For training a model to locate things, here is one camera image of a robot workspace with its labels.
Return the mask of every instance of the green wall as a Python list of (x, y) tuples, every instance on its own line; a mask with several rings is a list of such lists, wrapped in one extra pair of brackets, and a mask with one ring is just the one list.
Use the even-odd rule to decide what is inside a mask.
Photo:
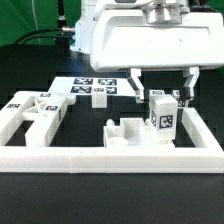
[[(35, 30), (31, 0), (0, 0), (0, 46)], [(57, 27), (56, 0), (35, 0), (40, 29)], [(81, 0), (64, 0), (68, 25), (80, 17)], [(209, 5), (224, 14), (223, 0), (210, 0)]]

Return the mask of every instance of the white housing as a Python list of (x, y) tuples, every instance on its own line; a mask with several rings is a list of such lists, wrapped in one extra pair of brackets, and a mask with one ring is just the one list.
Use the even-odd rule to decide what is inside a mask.
[(81, 18), (75, 24), (75, 43), (70, 47), (72, 51), (90, 53), (92, 30), (96, 24), (94, 21), (96, 2), (97, 0), (82, 0)]
[(224, 65), (219, 13), (182, 14), (182, 24), (148, 24), (140, 9), (104, 11), (91, 38), (90, 60), (98, 72), (127, 68), (182, 70)]

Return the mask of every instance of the black tabletop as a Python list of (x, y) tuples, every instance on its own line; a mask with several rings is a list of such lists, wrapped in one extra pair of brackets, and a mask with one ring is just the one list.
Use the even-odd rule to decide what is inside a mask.
[[(89, 61), (53, 46), (0, 48), (0, 108), (19, 90), (47, 91), (56, 76), (123, 77), (97, 74)], [(179, 89), (181, 72), (143, 72), (145, 88)], [(224, 144), (224, 76), (202, 71), (195, 107)], [(148, 116), (147, 104), (109, 97), (107, 109), (92, 109), (78, 97), (68, 108), (51, 146), (102, 146), (102, 127), (111, 118)], [(8, 145), (25, 145), (23, 124)], [(192, 142), (178, 125), (177, 146)], [(203, 223), (224, 222), (224, 176), (214, 174), (0, 174), (1, 223)]]

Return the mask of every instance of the white cube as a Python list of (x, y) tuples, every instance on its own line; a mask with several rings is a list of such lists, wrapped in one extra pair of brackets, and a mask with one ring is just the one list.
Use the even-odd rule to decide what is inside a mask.
[(92, 108), (107, 108), (106, 88), (94, 87), (92, 91)]
[(150, 125), (157, 141), (174, 140), (178, 102), (171, 95), (150, 97)]

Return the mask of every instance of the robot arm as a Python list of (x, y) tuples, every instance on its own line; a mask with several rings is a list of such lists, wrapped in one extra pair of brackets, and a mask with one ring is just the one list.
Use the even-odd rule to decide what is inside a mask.
[(153, 0), (99, 0), (95, 9), (95, 20), (107, 9), (133, 9), (151, 4)]

